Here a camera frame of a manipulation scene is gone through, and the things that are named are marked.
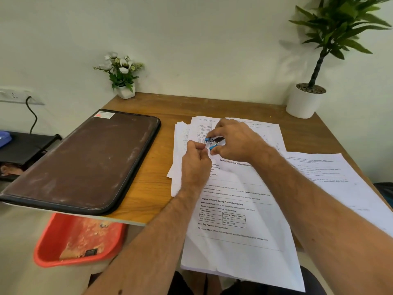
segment wall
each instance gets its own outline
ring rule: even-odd
[[[62,135],[112,98],[91,68],[108,50],[146,64],[142,92],[283,103],[318,56],[287,20],[295,4],[318,1],[2,0],[0,85],[34,89],[46,103],[34,106],[35,132]],[[370,31],[361,42],[375,54],[325,60],[318,84],[329,95],[318,113],[372,180],[393,180],[393,36]],[[32,122],[23,105],[0,103],[0,127]]]

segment black pants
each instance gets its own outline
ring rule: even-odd
[[[326,295],[325,290],[322,288],[317,278],[306,268],[300,266],[300,269],[302,271],[306,293],[264,284],[237,281],[230,288],[224,290],[221,295]],[[182,275],[176,271],[174,273],[168,295],[180,294],[194,295],[191,289],[185,283]]]

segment potted plant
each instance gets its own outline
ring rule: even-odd
[[[287,105],[287,112],[298,118],[310,118],[319,107],[325,88],[315,84],[323,59],[328,55],[344,60],[343,51],[350,48],[362,53],[372,54],[357,42],[358,34],[374,30],[388,30],[391,25],[371,12],[380,9],[377,4],[390,0],[321,0],[313,12],[298,6],[296,9],[307,20],[290,20],[291,23],[306,26],[310,38],[303,43],[317,43],[322,48],[309,83],[300,83],[293,88]]]
[[[129,56],[120,59],[117,53],[110,52],[105,56],[105,64],[93,67],[109,74],[112,88],[123,99],[135,96],[134,74],[143,67],[142,63],[134,63]]]

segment black table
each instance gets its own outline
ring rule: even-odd
[[[8,162],[21,167],[24,171],[38,159],[46,149],[55,141],[61,140],[61,136],[47,136],[43,134],[28,134],[8,131],[12,141],[0,148],[0,164]],[[13,181],[18,175],[0,176],[0,181]]]

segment electrical socket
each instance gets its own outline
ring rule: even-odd
[[[34,93],[28,89],[14,88],[14,87],[0,87],[0,102],[10,103],[26,103],[26,99],[31,96],[28,100],[28,104],[44,105],[44,103]]]

